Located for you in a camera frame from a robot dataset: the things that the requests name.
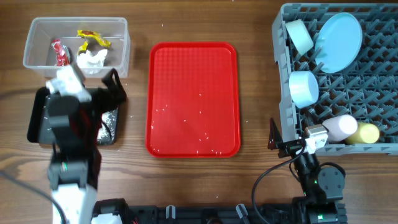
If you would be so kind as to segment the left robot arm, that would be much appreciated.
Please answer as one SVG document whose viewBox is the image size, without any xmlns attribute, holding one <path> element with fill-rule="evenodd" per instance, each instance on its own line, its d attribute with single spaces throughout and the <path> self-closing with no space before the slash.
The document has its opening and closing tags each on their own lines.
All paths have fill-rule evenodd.
<svg viewBox="0 0 398 224">
<path fill-rule="evenodd" d="M 78 69 L 67 66 L 46 83 L 56 96 L 45 107 L 55 136 L 48 168 L 54 223 L 91 223 L 101 165 L 97 137 L 102 115 L 127 98 L 114 68 L 103 77 L 104 88 L 87 90 L 84 79 Z"/>
</svg>

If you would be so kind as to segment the green bowl with rice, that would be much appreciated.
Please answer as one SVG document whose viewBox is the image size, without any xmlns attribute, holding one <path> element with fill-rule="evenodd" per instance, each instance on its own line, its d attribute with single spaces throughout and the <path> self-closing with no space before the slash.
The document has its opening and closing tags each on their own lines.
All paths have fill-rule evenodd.
<svg viewBox="0 0 398 224">
<path fill-rule="evenodd" d="M 313 40 L 301 19 L 285 24 L 287 32 L 300 55 L 306 54 L 313 46 Z"/>
</svg>

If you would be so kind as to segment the red snack wrapper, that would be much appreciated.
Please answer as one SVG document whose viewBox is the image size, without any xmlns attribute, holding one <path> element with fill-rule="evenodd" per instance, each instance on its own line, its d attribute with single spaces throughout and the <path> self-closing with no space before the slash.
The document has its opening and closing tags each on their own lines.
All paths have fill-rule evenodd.
<svg viewBox="0 0 398 224">
<path fill-rule="evenodd" d="M 53 47 L 57 58 L 57 63 L 55 65 L 58 67 L 69 65 L 71 62 L 71 58 L 68 47 L 66 45 L 63 45 L 60 39 L 54 39 L 51 42 L 51 46 Z"/>
</svg>

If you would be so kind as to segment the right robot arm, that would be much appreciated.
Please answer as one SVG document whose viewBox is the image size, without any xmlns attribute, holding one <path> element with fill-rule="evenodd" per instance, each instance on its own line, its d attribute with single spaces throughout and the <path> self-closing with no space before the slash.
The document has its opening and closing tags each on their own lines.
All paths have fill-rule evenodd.
<svg viewBox="0 0 398 224">
<path fill-rule="evenodd" d="M 294 197 L 288 204 L 267 204 L 262 213 L 270 223 L 334 223 L 348 222 L 343 199 L 345 170 L 333 162 L 320 163 L 315 151 L 328 139 L 328 130 L 321 124 L 307 127 L 302 139 L 284 142 L 273 119 L 270 119 L 268 148 L 277 149 L 280 158 L 293 159 L 290 171 L 303 190 L 303 197 Z"/>
</svg>

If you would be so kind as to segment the yellow plastic cup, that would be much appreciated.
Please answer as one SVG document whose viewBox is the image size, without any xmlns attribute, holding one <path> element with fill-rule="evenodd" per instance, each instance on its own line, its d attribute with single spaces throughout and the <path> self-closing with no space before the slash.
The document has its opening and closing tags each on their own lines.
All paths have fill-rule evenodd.
<svg viewBox="0 0 398 224">
<path fill-rule="evenodd" d="M 371 123 L 358 122 L 358 128 L 354 134 L 345 139 L 347 144 L 373 144 L 380 137 L 379 128 Z"/>
</svg>

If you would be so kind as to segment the light blue plate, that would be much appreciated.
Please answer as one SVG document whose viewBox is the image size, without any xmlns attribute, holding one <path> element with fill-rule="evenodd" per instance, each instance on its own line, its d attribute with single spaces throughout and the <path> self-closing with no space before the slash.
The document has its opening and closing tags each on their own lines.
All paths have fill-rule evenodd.
<svg viewBox="0 0 398 224">
<path fill-rule="evenodd" d="M 328 19 L 319 31 L 315 50 L 321 71 L 336 73 L 348 67 L 361 48 L 363 32 L 359 21 L 350 13 L 342 12 Z"/>
</svg>

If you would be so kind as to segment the pink plastic cup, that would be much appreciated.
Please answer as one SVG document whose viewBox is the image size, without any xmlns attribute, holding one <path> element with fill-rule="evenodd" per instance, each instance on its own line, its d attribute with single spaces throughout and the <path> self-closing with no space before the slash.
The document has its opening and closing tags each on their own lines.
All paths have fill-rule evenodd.
<svg viewBox="0 0 398 224">
<path fill-rule="evenodd" d="M 324 120 L 322 125 L 328 130 L 329 142 L 340 142 L 345 140 L 358 129 L 357 120 L 349 114 Z"/>
</svg>

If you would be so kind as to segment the light blue bowl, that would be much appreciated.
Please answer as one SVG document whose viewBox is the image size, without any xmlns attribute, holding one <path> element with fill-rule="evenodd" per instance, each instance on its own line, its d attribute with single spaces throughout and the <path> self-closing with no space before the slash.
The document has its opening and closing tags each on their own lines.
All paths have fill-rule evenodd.
<svg viewBox="0 0 398 224">
<path fill-rule="evenodd" d="M 318 101 L 319 87 L 314 74 L 309 71 L 294 71 L 290 74 L 289 90 L 292 101 L 299 109 Z"/>
</svg>

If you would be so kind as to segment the white tissue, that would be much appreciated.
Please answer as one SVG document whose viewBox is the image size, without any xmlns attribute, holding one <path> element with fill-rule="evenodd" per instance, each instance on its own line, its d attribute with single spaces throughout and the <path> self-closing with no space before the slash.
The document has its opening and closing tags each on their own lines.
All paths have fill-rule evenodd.
<svg viewBox="0 0 398 224">
<path fill-rule="evenodd" d="M 85 73 L 90 75 L 96 74 L 104 67 L 107 54 L 107 49 L 99 50 L 95 55 L 89 50 L 86 50 L 85 53 L 81 53 L 77 56 L 76 62 Z"/>
</svg>

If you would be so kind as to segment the yellow snack wrapper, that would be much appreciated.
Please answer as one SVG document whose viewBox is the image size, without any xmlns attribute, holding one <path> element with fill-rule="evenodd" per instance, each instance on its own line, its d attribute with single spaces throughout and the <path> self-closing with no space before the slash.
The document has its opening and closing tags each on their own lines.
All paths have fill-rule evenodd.
<svg viewBox="0 0 398 224">
<path fill-rule="evenodd" d="M 84 43 L 78 48 L 77 55 L 87 53 L 87 51 L 97 53 L 100 50 L 109 49 L 111 46 L 110 41 L 95 31 L 77 30 L 77 36 L 84 40 Z"/>
</svg>

